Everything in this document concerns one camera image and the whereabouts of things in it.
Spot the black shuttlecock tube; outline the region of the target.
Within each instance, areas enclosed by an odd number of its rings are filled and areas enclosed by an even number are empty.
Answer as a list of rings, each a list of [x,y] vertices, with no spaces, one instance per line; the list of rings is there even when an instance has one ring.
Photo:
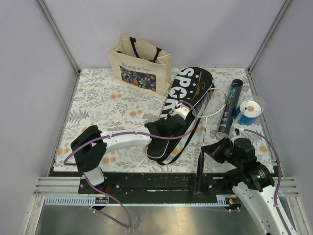
[[[242,90],[243,81],[234,79],[230,86],[226,105],[222,114],[221,122],[216,132],[216,137],[223,139],[229,136],[230,128],[232,126],[234,114],[237,109],[238,100]]]

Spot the black sport racket cover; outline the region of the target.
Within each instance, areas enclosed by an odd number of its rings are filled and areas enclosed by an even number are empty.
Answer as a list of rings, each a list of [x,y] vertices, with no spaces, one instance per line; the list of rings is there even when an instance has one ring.
[[[211,88],[214,88],[213,76],[207,69],[191,66],[176,74],[159,119],[144,125],[150,134],[166,138],[152,137],[146,149],[149,159],[159,165],[169,165],[179,158],[181,152],[166,162],[188,130],[190,134],[185,146],[189,144],[200,122],[200,113],[206,109],[209,102]]]

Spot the white racket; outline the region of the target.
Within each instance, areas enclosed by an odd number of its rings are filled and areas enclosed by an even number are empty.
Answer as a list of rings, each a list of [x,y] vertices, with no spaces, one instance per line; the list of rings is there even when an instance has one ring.
[[[220,88],[210,88],[207,94],[202,98],[200,103],[196,106],[197,118],[204,119],[204,130],[202,134],[202,147],[205,144],[205,135],[207,121],[209,118],[216,116],[223,111],[226,104],[226,94]],[[195,177],[195,188],[193,194],[196,196],[202,195],[202,180],[204,170],[204,152],[200,148],[200,154],[198,157],[197,171]]]

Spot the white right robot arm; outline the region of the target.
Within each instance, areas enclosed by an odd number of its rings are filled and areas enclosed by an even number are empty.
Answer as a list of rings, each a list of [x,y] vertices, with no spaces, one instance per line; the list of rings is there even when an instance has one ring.
[[[219,163],[228,162],[234,169],[224,173],[221,186],[243,203],[258,230],[265,235],[295,235],[278,197],[279,181],[268,168],[257,161],[255,148],[247,138],[223,138],[201,148]]]

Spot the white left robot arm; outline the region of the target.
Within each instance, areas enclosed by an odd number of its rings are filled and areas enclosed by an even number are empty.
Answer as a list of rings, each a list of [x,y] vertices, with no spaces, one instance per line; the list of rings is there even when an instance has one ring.
[[[106,189],[106,181],[100,162],[106,153],[129,147],[145,147],[147,157],[160,165],[187,135],[189,126],[187,119],[178,114],[146,123],[137,130],[104,133],[98,126],[92,125],[70,146],[75,165],[86,177],[89,188],[95,193],[102,193]]]

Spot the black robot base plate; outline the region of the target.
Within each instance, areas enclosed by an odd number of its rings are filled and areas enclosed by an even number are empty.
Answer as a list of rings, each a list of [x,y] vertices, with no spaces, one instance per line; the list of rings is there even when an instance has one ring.
[[[116,197],[123,204],[209,204],[219,197],[236,198],[223,186],[222,173],[206,173],[201,195],[195,195],[195,173],[105,172],[97,189]]]

